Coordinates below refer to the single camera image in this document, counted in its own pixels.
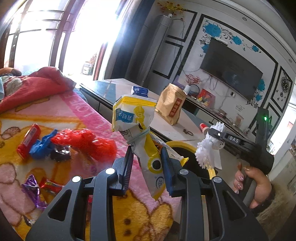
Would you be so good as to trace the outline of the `right hand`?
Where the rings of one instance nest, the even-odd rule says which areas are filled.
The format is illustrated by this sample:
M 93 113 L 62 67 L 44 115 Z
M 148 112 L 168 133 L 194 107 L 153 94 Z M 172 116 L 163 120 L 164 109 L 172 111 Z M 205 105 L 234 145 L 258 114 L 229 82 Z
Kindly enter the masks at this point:
M 250 209 L 254 209 L 257 206 L 263 204 L 265 200 L 269 197 L 272 191 L 272 185 L 268 179 L 268 177 L 259 169 L 251 166 L 242 166 L 242 163 L 239 163 L 238 171 L 235 173 L 234 181 L 233 181 L 233 191 L 236 194 L 239 194 L 240 191 L 243 190 L 244 184 L 243 181 L 245 179 L 245 175 L 242 170 L 245 171 L 245 174 L 252 178 L 256 182 L 256 188 L 254 193 L 254 198 L 249 206 Z

